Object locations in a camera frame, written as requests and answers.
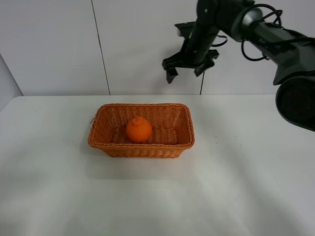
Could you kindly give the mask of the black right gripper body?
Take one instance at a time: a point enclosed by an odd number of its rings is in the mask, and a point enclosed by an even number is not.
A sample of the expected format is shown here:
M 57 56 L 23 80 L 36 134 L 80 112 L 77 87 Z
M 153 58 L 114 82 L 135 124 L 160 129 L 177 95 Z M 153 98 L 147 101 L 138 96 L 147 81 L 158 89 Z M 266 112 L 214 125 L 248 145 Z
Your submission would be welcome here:
M 162 62 L 165 70 L 169 68 L 195 69 L 205 60 L 214 60 L 219 54 L 211 50 L 211 46 L 219 33 L 214 25 L 205 25 L 199 20 L 195 22 L 179 23 L 175 27 L 179 36 L 184 38 L 180 51 Z

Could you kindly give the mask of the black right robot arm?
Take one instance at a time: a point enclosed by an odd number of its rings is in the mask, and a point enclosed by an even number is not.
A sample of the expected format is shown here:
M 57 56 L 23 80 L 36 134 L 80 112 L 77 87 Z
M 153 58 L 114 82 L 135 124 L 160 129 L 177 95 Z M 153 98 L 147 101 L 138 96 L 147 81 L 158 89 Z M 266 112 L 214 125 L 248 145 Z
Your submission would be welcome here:
M 275 16 L 266 21 L 263 8 Z M 180 51 L 162 61 L 168 83 L 178 68 L 190 68 L 196 76 L 214 66 L 218 57 L 214 40 L 222 31 L 223 39 L 241 44 L 250 42 L 262 53 L 261 59 L 277 65 L 273 84 L 278 86 L 276 107 L 289 123 L 315 128 L 315 40 L 282 26 L 281 10 L 253 0 L 200 0 L 197 19 L 177 24 L 184 38 Z

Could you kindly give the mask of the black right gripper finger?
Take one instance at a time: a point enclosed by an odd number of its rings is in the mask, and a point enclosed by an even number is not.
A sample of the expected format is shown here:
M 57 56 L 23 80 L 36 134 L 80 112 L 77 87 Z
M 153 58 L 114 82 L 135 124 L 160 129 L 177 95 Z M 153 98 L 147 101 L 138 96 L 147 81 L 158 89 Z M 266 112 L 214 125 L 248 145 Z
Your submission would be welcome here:
M 196 77 L 199 77 L 203 74 L 206 70 L 214 66 L 213 60 L 205 60 L 201 65 L 197 66 L 194 69 L 194 73 Z
M 175 77 L 178 76 L 176 68 L 169 68 L 166 70 L 166 80 L 168 84 L 171 84 Z

